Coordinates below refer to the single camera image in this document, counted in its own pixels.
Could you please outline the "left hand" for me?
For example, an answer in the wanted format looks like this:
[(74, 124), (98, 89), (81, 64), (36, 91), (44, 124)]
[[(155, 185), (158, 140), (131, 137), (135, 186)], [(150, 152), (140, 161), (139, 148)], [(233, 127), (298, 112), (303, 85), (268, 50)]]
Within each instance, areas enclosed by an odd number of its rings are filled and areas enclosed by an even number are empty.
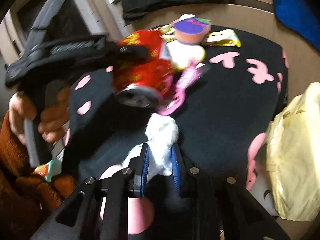
[[(70, 95), (71, 89), (68, 86), (64, 87), (56, 96), (56, 104), (44, 109), (40, 114), (40, 124), (37, 129), (46, 142), (55, 143), (64, 137), (63, 126), (70, 117), (68, 113)], [(36, 107), (25, 94), (17, 92), (9, 101), (8, 113), (11, 131), (25, 145), (23, 121), (26, 119), (33, 121), (36, 118)]]

